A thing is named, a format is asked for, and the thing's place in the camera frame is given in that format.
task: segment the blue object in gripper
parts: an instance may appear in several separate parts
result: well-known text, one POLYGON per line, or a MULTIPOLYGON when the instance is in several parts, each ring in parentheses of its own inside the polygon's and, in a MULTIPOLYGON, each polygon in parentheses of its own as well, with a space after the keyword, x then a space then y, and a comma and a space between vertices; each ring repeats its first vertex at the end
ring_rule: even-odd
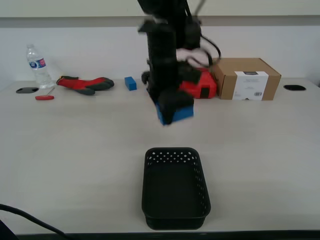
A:
MULTIPOLYGON (((158 115, 158 118, 160 120, 160 122, 162 123, 162 125, 166 125, 165 121, 164 121, 164 117, 162 116, 162 113, 160 112, 159 106, 158 104, 155 105, 156 107, 156 113, 158 115)), ((173 115, 173 119, 172 122, 178 122, 180 120, 183 119, 187 119, 187 118, 191 118, 194 116, 194 106, 186 106, 183 108, 178 109, 174 115, 173 115)))

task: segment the water bottle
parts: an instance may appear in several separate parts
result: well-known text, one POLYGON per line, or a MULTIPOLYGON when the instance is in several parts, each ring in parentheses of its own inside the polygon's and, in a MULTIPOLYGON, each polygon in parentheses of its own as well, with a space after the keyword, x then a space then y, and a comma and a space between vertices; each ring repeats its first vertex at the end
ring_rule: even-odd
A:
POLYGON ((26 51, 26 59, 34 73, 35 81, 40 89, 49 89, 55 84, 53 83, 46 62, 33 44, 28 44, 26 51))

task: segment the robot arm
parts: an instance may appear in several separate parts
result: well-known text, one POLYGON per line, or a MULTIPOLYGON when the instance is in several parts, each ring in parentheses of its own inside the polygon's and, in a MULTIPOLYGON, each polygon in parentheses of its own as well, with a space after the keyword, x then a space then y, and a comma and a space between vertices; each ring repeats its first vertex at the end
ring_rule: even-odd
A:
POLYGON ((219 53, 218 47, 202 36, 201 23, 190 13, 187 0, 138 0, 142 10, 154 19, 146 19, 139 29, 147 34, 150 71, 142 75, 143 83, 154 104, 159 108, 165 124, 171 124, 178 109, 190 107, 194 99, 188 93, 179 90, 182 81, 197 84, 202 72, 186 61, 177 61, 177 49, 200 49, 207 56, 210 68, 214 63, 209 52, 200 47, 201 38, 211 43, 219 53))

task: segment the black basket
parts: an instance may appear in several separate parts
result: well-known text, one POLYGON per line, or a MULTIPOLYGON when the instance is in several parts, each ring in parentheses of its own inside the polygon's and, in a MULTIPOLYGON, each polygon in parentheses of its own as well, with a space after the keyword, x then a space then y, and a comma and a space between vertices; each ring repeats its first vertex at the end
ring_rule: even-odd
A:
POLYGON ((146 152, 142 210, 154 230, 194 230, 203 225, 211 205, 196 150, 176 147, 146 152))

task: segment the red screwdriver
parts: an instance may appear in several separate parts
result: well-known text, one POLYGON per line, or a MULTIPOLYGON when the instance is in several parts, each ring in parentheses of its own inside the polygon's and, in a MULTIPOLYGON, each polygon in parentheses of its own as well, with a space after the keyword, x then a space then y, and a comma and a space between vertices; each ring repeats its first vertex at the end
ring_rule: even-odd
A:
POLYGON ((50 93, 52 93, 53 90, 55 90, 55 88, 56 88, 56 87, 52 88, 52 89, 47 93, 47 95, 36 96, 35 99, 36 99, 36 100, 39 100, 39 101, 46 101, 46 100, 55 99, 54 96, 49 95, 50 93))

